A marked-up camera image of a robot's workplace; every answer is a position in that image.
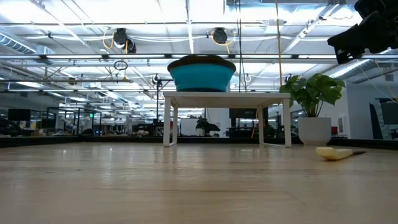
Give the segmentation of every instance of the yellow cable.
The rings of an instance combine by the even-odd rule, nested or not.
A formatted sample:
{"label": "yellow cable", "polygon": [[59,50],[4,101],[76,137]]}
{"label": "yellow cable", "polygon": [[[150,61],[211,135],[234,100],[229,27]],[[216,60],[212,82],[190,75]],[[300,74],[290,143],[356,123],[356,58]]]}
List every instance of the yellow cable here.
{"label": "yellow cable", "polygon": [[217,43],[217,42],[214,40],[213,34],[214,34],[214,31],[211,32],[211,39],[213,40],[213,42],[214,42],[216,45],[226,46],[226,50],[228,51],[228,54],[230,54],[228,45],[231,44],[231,43],[234,42],[234,41],[231,40],[229,43],[219,44],[219,43]]}
{"label": "yellow cable", "polygon": [[[381,69],[380,65],[378,64],[378,62],[375,60],[374,63],[376,63],[377,67],[381,70],[381,73],[382,73],[382,75],[384,76],[385,74],[384,74],[384,72],[382,71],[382,69]],[[392,94],[392,95],[394,96],[394,98],[396,99],[396,102],[398,102],[398,98],[397,98],[397,96],[394,94],[394,92],[392,91],[390,85],[388,85],[388,84],[386,84],[386,85],[387,85],[388,89],[390,90],[391,94]]]}
{"label": "yellow cable", "polygon": [[112,43],[111,43],[111,46],[110,46],[110,47],[108,47],[108,46],[105,44],[105,35],[106,35],[106,29],[105,29],[105,31],[104,31],[104,38],[102,39],[102,43],[103,43],[104,47],[106,47],[107,49],[111,49],[111,48],[113,47],[113,37],[114,37],[114,33],[112,34]]}
{"label": "yellow cable", "polygon": [[276,5],[276,23],[278,30],[278,51],[279,51],[279,83],[282,86],[282,48],[280,46],[280,30],[279,30],[279,8],[278,8],[278,0],[275,0]]}

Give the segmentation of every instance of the potted plant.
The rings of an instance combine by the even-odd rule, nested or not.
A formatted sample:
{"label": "potted plant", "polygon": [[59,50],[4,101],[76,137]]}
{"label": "potted plant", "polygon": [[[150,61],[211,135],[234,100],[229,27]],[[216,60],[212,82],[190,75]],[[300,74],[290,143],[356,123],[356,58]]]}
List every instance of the potted plant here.
{"label": "potted plant", "polygon": [[290,107],[296,101],[306,118],[298,119],[298,136],[306,145],[326,145],[331,139],[331,119],[319,118],[323,103],[335,105],[345,87],[342,80],[315,74],[308,80],[298,75],[288,79],[280,87],[281,93],[290,93]]}

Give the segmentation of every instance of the monstera plant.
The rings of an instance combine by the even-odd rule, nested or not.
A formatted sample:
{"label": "monstera plant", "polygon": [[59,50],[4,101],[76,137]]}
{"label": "monstera plant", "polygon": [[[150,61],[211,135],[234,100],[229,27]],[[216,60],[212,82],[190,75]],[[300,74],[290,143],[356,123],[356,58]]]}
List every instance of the monstera plant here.
{"label": "monstera plant", "polygon": [[341,98],[343,87],[345,84],[342,80],[317,73],[308,80],[299,78],[298,75],[293,76],[279,91],[290,93],[290,107],[296,101],[307,117],[316,118],[324,102],[335,105],[336,100]]}

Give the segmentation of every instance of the ceiling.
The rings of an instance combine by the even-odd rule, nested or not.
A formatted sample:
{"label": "ceiling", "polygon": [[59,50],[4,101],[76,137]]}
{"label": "ceiling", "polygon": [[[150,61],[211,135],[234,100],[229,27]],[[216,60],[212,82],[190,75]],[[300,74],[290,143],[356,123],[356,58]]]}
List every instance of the ceiling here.
{"label": "ceiling", "polygon": [[[230,0],[45,0],[42,5],[35,0],[0,1],[0,27],[4,32],[14,35],[21,43],[28,46],[46,46],[55,54],[124,54],[121,49],[111,45],[111,35],[116,28],[126,28],[129,38],[137,47],[137,54],[239,54],[237,36],[237,18],[241,19],[243,54],[278,54],[277,16],[272,1],[241,1],[241,10],[236,10]],[[335,51],[327,44],[327,39],[339,34],[356,23],[361,17],[353,9],[356,1],[347,4],[331,5],[328,0],[280,0],[279,29],[281,34],[280,49],[283,54],[331,55]],[[211,39],[211,32],[216,27],[223,27],[228,35],[226,46],[216,45]],[[0,54],[21,54],[9,47],[0,46]],[[116,103],[155,102],[155,92],[143,94],[140,90],[154,88],[152,78],[159,74],[161,78],[171,78],[167,65],[176,59],[129,59],[127,70],[115,76],[109,74],[115,60],[54,60],[46,65],[34,60],[0,60],[3,69],[7,65],[31,72],[18,70],[13,77],[6,71],[0,72],[3,79],[38,80],[45,77],[65,80],[74,77],[78,80],[97,82],[45,84],[43,88],[53,89],[102,89],[134,90],[135,92],[117,92],[120,99]],[[252,90],[277,90],[279,88],[278,60],[244,60],[245,72],[249,75],[247,88]],[[234,61],[239,71],[239,60]],[[284,60],[281,66],[282,76],[303,75],[311,77],[314,73],[327,72],[335,68],[335,60]],[[231,80],[232,89],[239,85],[239,72]],[[110,78],[128,82],[106,82]],[[14,83],[12,88],[27,88]],[[169,82],[163,90],[174,90]],[[76,93],[58,93],[60,101],[64,96]],[[88,101],[115,103],[108,96],[96,96],[96,93],[79,93],[80,98]]]}

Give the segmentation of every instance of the dark lid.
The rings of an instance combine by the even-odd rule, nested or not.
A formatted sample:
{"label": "dark lid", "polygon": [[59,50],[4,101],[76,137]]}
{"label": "dark lid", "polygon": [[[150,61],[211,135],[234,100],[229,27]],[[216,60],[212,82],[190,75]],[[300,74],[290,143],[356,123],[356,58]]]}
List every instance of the dark lid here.
{"label": "dark lid", "polygon": [[182,65],[192,65],[197,63],[221,65],[231,69],[232,72],[236,71],[236,66],[234,65],[234,63],[224,60],[217,55],[188,55],[182,57],[180,60],[172,62],[169,66],[167,66],[167,70],[171,71],[171,69]]}

